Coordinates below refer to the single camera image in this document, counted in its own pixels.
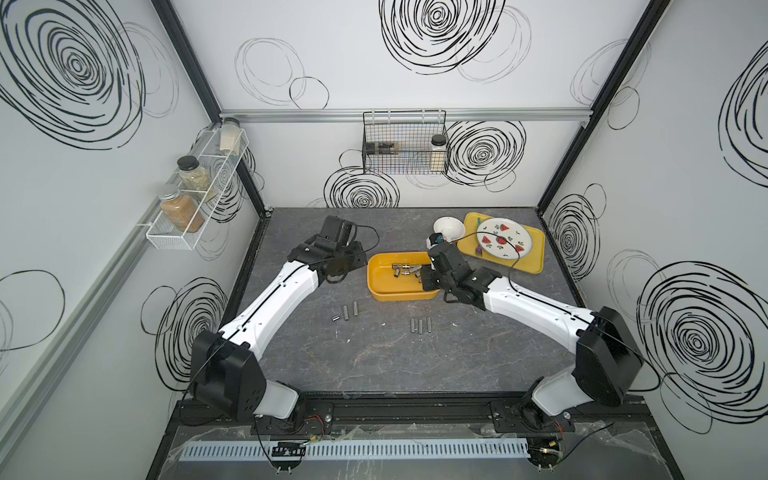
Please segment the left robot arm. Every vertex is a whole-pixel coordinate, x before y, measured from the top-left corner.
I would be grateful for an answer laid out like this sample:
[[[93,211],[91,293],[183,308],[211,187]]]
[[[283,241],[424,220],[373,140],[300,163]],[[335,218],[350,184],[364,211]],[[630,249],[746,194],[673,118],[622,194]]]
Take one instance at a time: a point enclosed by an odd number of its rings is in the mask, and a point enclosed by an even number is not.
[[[293,311],[323,283],[338,283],[367,265],[359,226],[328,216],[321,231],[292,249],[265,290],[218,331],[193,341],[189,395],[237,421],[256,416],[289,419],[299,392],[265,377],[259,364]]]

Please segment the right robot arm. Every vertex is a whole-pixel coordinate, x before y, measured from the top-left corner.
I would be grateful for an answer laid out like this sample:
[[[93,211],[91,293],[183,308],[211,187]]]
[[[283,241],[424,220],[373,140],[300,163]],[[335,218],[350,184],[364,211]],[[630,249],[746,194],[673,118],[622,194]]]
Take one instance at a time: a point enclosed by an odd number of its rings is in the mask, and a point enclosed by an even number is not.
[[[486,267],[474,269],[458,246],[433,233],[430,263],[421,268],[426,290],[447,303],[471,305],[508,317],[546,335],[575,355],[575,363],[534,381],[518,403],[526,428],[541,430],[563,412],[587,403],[619,407],[643,366],[627,325],[616,310],[571,306],[519,286]]]

